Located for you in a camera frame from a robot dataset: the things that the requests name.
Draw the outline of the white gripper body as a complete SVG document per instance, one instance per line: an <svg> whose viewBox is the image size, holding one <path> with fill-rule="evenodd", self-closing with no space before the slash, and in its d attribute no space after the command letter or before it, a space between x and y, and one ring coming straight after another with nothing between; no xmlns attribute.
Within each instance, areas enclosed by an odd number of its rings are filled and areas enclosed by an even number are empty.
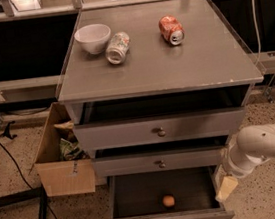
<svg viewBox="0 0 275 219"><path fill-rule="evenodd" d="M222 165L227 174L235 176L238 179L248 176L253 172L256 166L262 165L267 161L266 156L251 156L242 148L247 143L252 143L255 135L252 137L243 137L239 135L224 152Z"/></svg>

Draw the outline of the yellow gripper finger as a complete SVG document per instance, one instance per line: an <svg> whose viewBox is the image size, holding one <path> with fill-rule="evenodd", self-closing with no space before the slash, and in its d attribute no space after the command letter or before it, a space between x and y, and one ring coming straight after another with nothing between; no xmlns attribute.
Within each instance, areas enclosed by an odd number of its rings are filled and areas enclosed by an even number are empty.
<svg viewBox="0 0 275 219"><path fill-rule="evenodd" d="M234 176L226 175L221 179L220 186L217 188L216 200L224 202L238 185L238 179Z"/></svg>

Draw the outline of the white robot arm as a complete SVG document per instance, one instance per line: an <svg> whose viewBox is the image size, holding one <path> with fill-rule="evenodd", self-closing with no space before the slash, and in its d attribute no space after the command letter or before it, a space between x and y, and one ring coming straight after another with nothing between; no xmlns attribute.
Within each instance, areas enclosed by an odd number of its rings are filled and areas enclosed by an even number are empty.
<svg viewBox="0 0 275 219"><path fill-rule="evenodd" d="M235 143L223 156L222 165L226 175L216 193L216 200L224 202L238 185L238 179L248 176L256 166L275 158L275 124L253 125L238 133Z"/></svg>

